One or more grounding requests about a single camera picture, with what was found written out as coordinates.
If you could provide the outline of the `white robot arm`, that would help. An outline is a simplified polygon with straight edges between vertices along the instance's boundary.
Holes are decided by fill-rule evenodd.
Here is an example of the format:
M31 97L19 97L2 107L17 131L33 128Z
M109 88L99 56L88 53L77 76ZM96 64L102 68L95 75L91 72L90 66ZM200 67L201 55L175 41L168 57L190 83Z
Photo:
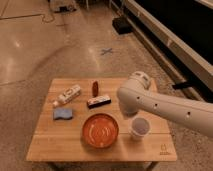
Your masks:
M122 112L134 115L145 110L213 138L213 103L152 92L150 87L146 73L132 73L117 90Z

